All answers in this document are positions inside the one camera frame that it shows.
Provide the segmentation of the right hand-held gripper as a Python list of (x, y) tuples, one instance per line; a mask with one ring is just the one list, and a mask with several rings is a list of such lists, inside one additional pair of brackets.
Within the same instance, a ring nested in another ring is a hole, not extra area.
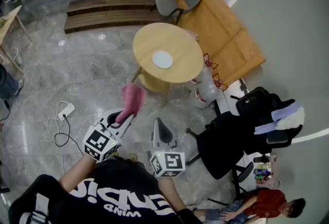
[(160, 118), (154, 121), (149, 162), (156, 177), (176, 177), (185, 171), (185, 153), (180, 148), (178, 135)]

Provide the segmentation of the pink cloth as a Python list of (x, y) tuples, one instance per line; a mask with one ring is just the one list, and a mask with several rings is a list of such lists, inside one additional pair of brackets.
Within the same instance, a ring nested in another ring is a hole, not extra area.
[(146, 94), (147, 92), (145, 89), (140, 88), (134, 83), (128, 83), (124, 86), (121, 94), (124, 102), (124, 108), (115, 121), (117, 123), (121, 123), (131, 114), (133, 114), (135, 118), (144, 103)]

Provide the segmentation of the white round plate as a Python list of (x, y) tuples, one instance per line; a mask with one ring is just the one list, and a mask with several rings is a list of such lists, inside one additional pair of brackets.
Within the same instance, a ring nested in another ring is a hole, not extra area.
[(168, 69), (173, 64), (172, 56), (168, 52), (163, 50), (154, 52), (152, 60), (157, 67), (162, 69)]

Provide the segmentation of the person's left forearm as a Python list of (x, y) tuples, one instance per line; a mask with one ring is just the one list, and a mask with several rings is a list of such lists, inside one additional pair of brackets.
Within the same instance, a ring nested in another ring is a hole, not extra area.
[(92, 172), (96, 160), (89, 155), (83, 155), (60, 179), (61, 187), (70, 193), (82, 180)]

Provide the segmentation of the person's right forearm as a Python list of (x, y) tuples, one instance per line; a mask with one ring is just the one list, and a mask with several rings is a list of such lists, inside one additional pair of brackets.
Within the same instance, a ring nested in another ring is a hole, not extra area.
[(175, 213), (181, 214), (186, 209), (172, 178), (158, 178), (158, 187)]

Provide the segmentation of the white power strip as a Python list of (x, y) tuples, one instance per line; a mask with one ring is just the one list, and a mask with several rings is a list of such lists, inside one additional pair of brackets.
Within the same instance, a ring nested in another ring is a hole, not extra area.
[(59, 112), (58, 117), (61, 121), (67, 118), (75, 110), (75, 106), (69, 103), (62, 111)]

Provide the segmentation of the black office chair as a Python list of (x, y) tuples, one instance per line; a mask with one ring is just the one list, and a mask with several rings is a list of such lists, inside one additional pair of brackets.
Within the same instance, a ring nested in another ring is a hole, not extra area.
[[(294, 99), (282, 101), (278, 109), (285, 108), (296, 102)], [(284, 148), (291, 144), (292, 139), (301, 131), (303, 125), (286, 130), (275, 130), (265, 134), (255, 135), (255, 127), (271, 123), (271, 116), (264, 120), (255, 120), (233, 115), (230, 111), (220, 114), (205, 131), (197, 135), (190, 128), (186, 133), (196, 139), (198, 155), (186, 165), (190, 166), (201, 159), (211, 176), (218, 180), (228, 172), (232, 173), (232, 183), (237, 197), (242, 188), (239, 186), (253, 170), (253, 163), (239, 166), (238, 162), (247, 154), (260, 153), (266, 155), (275, 148)]]

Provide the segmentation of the person's black printed t-shirt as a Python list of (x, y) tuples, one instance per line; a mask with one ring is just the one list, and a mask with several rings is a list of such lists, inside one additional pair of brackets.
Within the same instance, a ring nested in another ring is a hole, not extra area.
[(70, 193), (43, 174), (12, 203), (9, 224), (202, 224), (187, 208), (175, 213), (157, 180), (119, 157), (96, 163)]

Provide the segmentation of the black backpack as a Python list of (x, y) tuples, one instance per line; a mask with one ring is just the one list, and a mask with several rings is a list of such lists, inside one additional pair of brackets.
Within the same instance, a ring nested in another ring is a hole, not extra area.
[(270, 94), (263, 87), (257, 87), (243, 97), (237, 98), (235, 104), (240, 116), (255, 120), (266, 120), (271, 112), (281, 105), (281, 99), (276, 94)]

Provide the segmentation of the colourful small items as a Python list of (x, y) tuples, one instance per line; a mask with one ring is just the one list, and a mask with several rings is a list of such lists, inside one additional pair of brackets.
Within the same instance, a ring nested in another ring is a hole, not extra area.
[(253, 170), (253, 174), (257, 184), (264, 184), (272, 178), (273, 172), (269, 163), (262, 163)]

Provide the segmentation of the dark wooden step platform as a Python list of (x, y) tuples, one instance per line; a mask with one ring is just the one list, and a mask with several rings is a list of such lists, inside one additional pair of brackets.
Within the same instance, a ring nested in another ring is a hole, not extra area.
[(155, 0), (78, 0), (70, 2), (64, 26), (66, 34), (117, 26), (163, 22), (153, 7)]

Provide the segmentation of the large brown wrapped board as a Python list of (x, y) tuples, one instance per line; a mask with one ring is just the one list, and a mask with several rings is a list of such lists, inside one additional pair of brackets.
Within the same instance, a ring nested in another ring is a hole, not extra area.
[(266, 59), (243, 23), (224, 0), (201, 0), (178, 26), (198, 35), (199, 45), (217, 67), (213, 74), (225, 85), (242, 78)]

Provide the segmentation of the light blue white garment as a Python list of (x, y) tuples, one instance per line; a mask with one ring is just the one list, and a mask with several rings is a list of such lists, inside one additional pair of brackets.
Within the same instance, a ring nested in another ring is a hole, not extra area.
[(304, 124), (305, 110), (297, 102), (289, 106), (271, 112), (272, 122), (255, 127), (255, 135), (265, 134), (275, 130), (286, 130), (297, 128)]

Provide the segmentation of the light wooden rectangular table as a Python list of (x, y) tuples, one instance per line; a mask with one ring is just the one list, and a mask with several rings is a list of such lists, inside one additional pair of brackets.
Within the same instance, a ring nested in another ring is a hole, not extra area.
[(23, 30), (23, 32), (25, 33), (27, 38), (29, 38), (29, 40), (31, 42), (33, 42), (31, 36), (27, 32), (26, 28), (24, 27), (23, 23), (21, 22), (21, 20), (18, 16), (18, 12), (21, 10), (21, 8), (22, 8), (22, 6), (19, 5), (18, 7), (16, 7), (12, 11), (10, 11), (8, 13), (8, 15), (1, 17), (1, 19), (5, 20), (5, 23), (0, 28), (0, 51), (9, 60), (9, 62), (14, 66), (14, 68), (21, 74), (21, 76), (24, 77), (25, 73), (23, 72), (23, 70), (18, 66), (18, 64), (14, 61), (14, 59), (10, 56), (10, 54), (2, 46), (3, 40), (6, 37), (7, 32), (10, 30), (11, 25), (14, 21), (18, 22), (19, 26), (21, 27), (21, 29)]

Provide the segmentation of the grey chair black frame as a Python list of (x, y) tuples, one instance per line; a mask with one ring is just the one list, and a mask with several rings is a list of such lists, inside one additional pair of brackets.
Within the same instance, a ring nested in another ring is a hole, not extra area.
[(182, 15), (189, 13), (194, 9), (201, 0), (184, 0), (187, 8), (180, 8), (176, 0), (155, 0), (155, 4), (151, 7), (150, 11), (157, 8), (160, 15), (167, 19), (176, 18), (175, 25), (178, 24)]

